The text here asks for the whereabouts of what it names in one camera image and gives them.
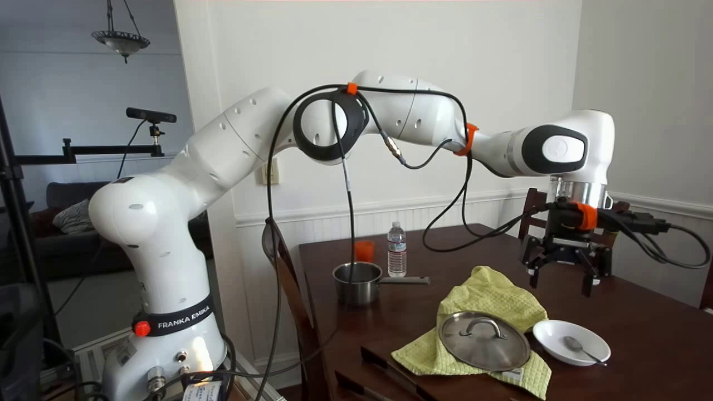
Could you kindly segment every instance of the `plastic bottle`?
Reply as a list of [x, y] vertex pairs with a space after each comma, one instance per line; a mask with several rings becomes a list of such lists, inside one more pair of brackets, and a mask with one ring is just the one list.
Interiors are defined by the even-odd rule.
[[398, 221], [392, 223], [392, 226], [386, 234], [386, 272], [388, 276], [406, 276], [406, 232]]

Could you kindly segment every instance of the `chandelier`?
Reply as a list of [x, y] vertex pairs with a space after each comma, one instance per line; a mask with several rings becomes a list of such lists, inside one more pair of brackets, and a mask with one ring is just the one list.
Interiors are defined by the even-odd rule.
[[113, 31], [113, 7], [111, 7], [111, 0], [106, 0], [106, 29], [94, 31], [91, 35], [101, 45], [120, 52], [125, 57], [125, 61], [130, 61], [130, 56], [136, 52], [139, 48], [144, 48], [150, 45], [150, 40], [141, 35], [130, 1], [126, 0], [123, 0], [123, 1], [125, 1], [130, 17], [131, 17], [133, 32], [131, 31]]

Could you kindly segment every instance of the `yellow cloth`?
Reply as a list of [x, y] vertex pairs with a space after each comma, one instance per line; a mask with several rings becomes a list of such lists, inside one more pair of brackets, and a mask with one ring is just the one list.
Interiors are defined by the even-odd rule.
[[[475, 267], [465, 283], [451, 289], [439, 305], [437, 322], [442, 325], [444, 319], [457, 312], [493, 313], [507, 320], [519, 332], [548, 319], [546, 310], [531, 292], [512, 284], [502, 272], [485, 264]], [[394, 350], [392, 355], [412, 373], [483, 373], [483, 369], [460, 363], [439, 341], [437, 328]], [[531, 360], [519, 371], [489, 373], [504, 382], [519, 385], [536, 398], [546, 398], [553, 369], [532, 352]]]

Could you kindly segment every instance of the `dark wooden table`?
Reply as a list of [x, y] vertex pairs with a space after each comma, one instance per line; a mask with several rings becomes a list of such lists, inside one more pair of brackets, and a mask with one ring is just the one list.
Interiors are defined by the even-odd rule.
[[[448, 247], [470, 235], [461, 226], [445, 226], [428, 237], [433, 244]], [[382, 235], [377, 240], [377, 263], [386, 267], [386, 243]], [[439, 254], [424, 250], [421, 232], [409, 232], [407, 274], [429, 276], [429, 284], [382, 284], [378, 302], [364, 310], [340, 306], [330, 276], [335, 264], [349, 257], [349, 240], [307, 243], [298, 254], [321, 341], [336, 329], [323, 350], [331, 398], [354, 395], [336, 385], [335, 369], [388, 395], [409, 398], [409, 391], [366, 364], [359, 350], [367, 344], [388, 355], [434, 328], [439, 300], [453, 284], [463, 283], [475, 264], [490, 264], [528, 287], [528, 274], [519, 263], [521, 243], [512, 235]], [[608, 368], [573, 368], [546, 353], [528, 334], [532, 350], [553, 368], [548, 398], [713, 398], [713, 316], [619, 278], [605, 278], [585, 297], [579, 292], [581, 276], [581, 267], [548, 264], [532, 294], [550, 319], [573, 320], [603, 335], [612, 358]], [[448, 401], [534, 398], [485, 373], [418, 375], [416, 381]]]

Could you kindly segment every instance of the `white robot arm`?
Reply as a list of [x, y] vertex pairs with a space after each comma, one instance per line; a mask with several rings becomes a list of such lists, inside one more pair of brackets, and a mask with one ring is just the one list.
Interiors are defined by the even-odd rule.
[[133, 335], [106, 360], [111, 398], [143, 398], [178, 371], [216, 369], [224, 360], [204, 257], [187, 223], [271, 149], [296, 144], [330, 159], [339, 155], [336, 139], [346, 139], [339, 150], [347, 150], [356, 139], [349, 136], [362, 131], [384, 131], [394, 150], [389, 138], [465, 150], [500, 176], [554, 174], [568, 196], [592, 206], [605, 197], [612, 150], [605, 113], [472, 136], [460, 101], [415, 77], [366, 71], [327, 94], [262, 89], [207, 123], [167, 167], [111, 183], [91, 197], [94, 226], [126, 252], [143, 287]]

